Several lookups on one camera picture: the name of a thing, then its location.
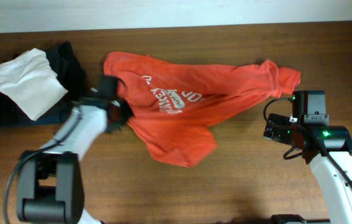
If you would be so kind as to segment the orange printed t-shirt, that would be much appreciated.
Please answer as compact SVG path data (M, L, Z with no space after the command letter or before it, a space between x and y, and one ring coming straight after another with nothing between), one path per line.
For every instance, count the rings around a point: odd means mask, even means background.
M270 97L290 95L301 73L270 60L243 65L182 65L111 52L104 74L120 79L131 107L128 125L153 159L192 167L216 149L210 127Z

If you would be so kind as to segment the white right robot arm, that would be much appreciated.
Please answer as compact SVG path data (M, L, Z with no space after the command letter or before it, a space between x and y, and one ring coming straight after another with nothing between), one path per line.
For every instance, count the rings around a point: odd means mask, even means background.
M352 223L352 138L330 126L326 113L264 114L264 138L290 146L285 160L302 157L325 199L331 223Z

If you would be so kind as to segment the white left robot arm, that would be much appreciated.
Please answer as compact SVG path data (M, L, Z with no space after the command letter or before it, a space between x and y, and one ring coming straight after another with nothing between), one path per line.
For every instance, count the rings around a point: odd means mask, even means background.
M80 161L95 139L133 116L126 100L84 99L55 136L17 164L16 213L26 223L99 223L85 208Z

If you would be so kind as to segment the white folded cloth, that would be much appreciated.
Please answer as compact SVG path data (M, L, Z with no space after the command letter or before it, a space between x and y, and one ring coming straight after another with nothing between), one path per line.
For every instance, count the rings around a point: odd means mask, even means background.
M57 80L46 53L31 49L0 64L0 92L33 121L60 101L68 90Z

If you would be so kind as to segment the black folded garment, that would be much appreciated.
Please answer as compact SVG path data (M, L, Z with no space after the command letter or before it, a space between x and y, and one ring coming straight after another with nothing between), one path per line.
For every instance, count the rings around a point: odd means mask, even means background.
M56 44L45 51L50 68L67 90L65 95L37 120L30 119L7 95L0 92L0 128L58 124L66 120L72 101L87 92L86 72L82 69L70 42Z

